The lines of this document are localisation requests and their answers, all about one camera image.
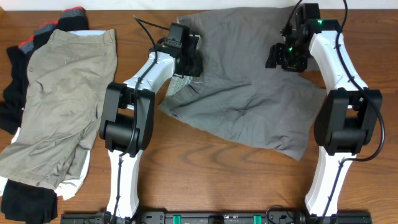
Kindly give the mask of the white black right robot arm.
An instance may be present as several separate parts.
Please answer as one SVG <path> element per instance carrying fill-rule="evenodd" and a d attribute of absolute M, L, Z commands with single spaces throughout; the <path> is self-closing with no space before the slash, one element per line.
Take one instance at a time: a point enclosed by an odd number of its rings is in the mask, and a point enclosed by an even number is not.
<path fill-rule="evenodd" d="M 345 47 L 342 26 L 333 19 L 306 19 L 281 30 L 284 43 L 270 49 L 267 68 L 303 72 L 314 58 L 325 82 L 327 96 L 315 119 L 319 146 L 317 169 L 305 196 L 307 223 L 336 223 L 338 197 L 350 165 L 373 135 L 375 125 L 385 128 L 380 113 L 382 95 L 358 75 Z"/>

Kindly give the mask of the grey shorts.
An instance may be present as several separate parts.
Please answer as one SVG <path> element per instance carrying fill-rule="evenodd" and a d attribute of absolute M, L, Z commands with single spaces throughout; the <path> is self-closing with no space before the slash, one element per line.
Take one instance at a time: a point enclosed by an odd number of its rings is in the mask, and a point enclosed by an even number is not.
<path fill-rule="evenodd" d="M 290 13 L 240 7 L 179 17 L 202 39 L 203 73 L 171 79 L 160 110 L 219 138 L 301 159 L 326 91 L 265 66 Z"/>

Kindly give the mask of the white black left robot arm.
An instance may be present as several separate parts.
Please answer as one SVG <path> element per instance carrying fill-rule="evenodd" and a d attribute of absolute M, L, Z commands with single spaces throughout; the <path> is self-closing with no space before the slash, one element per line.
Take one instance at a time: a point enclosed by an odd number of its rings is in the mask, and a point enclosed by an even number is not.
<path fill-rule="evenodd" d="M 123 83 L 111 82 L 104 99 L 99 135 L 111 162 L 108 223 L 133 221 L 139 207 L 139 164 L 154 128 L 155 96 L 174 75 L 198 77 L 203 71 L 201 37 L 166 38 L 150 49 L 142 68 Z"/>

